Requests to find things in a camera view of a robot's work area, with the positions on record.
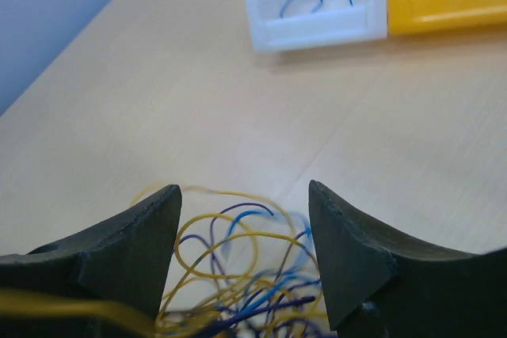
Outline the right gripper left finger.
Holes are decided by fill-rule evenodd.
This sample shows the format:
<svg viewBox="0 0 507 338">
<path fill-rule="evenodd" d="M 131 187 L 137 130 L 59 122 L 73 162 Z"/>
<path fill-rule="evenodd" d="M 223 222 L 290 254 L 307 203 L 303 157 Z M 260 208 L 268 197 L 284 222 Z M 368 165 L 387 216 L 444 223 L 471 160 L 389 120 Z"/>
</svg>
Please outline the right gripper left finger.
<svg viewBox="0 0 507 338">
<path fill-rule="evenodd" d="M 158 315 L 181 214 L 168 185 L 126 211 L 33 251 L 1 258 L 1 286 L 114 301 Z"/>
</svg>

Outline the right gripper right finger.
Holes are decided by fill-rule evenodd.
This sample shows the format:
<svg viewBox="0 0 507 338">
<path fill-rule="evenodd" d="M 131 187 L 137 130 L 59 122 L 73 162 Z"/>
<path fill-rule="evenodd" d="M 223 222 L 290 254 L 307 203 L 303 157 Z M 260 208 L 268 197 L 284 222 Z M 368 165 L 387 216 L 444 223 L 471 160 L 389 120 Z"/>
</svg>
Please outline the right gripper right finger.
<svg viewBox="0 0 507 338">
<path fill-rule="evenodd" d="M 505 336 L 504 249 L 445 248 L 373 218 L 320 182 L 308 192 L 327 316 L 339 336 Z"/>
</svg>

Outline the white plastic bin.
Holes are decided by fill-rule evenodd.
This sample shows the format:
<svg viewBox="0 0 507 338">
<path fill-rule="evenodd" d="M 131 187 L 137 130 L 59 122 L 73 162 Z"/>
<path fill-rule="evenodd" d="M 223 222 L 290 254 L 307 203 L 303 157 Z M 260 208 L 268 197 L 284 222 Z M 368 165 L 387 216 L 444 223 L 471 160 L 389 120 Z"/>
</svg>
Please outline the white plastic bin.
<svg viewBox="0 0 507 338">
<path fill-rule="evenodd" d="M 253 49 L 280 52 L 387 37 L 387 0 L 245 0 Z"/>
</svg>

